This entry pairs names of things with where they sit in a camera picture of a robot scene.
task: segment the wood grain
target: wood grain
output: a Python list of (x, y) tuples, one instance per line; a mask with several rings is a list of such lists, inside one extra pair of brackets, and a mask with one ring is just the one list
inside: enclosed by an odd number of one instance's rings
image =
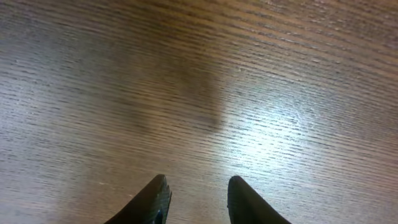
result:
[(241, 175), (292, 223), (398, 220), (398, 2), (0, 2), (1, 223), (169, 223)]

